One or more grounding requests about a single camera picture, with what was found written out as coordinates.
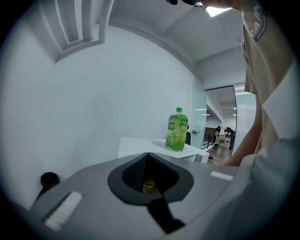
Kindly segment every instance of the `person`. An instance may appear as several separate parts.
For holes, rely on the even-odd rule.
[[[215,8],[233,8],[240,11],[243,18],[241,47],[246,64],[245,91],[255,94],[256,115],[240,146],[224,163],[239,166],[245,156],[271,146],[278,139],[262,104],[281,82],[294,53],[272,15],[258,1],[203,0],[202,3]]]
[[[218,127],[216,128],[216,132],[217,132],[218,134],[221,132],[221,126],[218,126]]]
[[[232,150],[233,144],[234,144],[234,139],[235,139],[235,131],[231,127],[226,127],[224,132],[227,132],[227,136],[230,137],[230,146],[228,149]]]
[[[228,137],[228,135],[229,135],[228,127],[225,128],[224,133],[225,133],[225,137]]]
[[[191,145],[191,133],[188,131],[186,133],[186,144]]]

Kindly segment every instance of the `ceiling light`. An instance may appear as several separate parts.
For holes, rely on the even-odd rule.
[[[245,89],[245,86],[242,86],[242,87],[235,87],[236,90],[243,90]]]
[[[216,8],[216,7],[206,7],[205,10],[209,13],[211,17],[214,17],[222,12],[225,12],[231,8]]]
[[[251,92],[237,92],[235,95],[252,94]]]

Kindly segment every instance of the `doorway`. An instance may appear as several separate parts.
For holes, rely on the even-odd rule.
[[[236,132],[236,100],[233,86],[206,90],[207,115],[203,144],[208,164],[221,165],[232,155]]]

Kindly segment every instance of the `desk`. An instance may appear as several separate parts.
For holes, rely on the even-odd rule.
[[[217,140],[218,140],[218,139],[220,140],[220,138],[229,140],[228,146],[227,146],[227,150],[228,150],[228,149],[229,149],[229,146],[230,146],[230,137],[221,137],[221,136],[217,136],[217,137],[216,137],[216,142],[215,142],[215,143],[217,143]]]
[[[118,158],[144,153],[162,153],[175,158],[183,158],[184,160],[195,161],[195,155],[198,155],[201,163],[207,163],[209,153],[201,149],[185,144],[183,151],[175,152],[165,147],[165,139],[146,139],[134,137],[121,137],[118,151]]]

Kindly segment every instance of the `green plastic bottle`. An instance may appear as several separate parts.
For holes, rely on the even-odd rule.
[[[172,151],[182,151],[186,141],[188,118],[182,114],[182,108],[176,108],[176,113],[169,117],[168,134],[165,145]]]

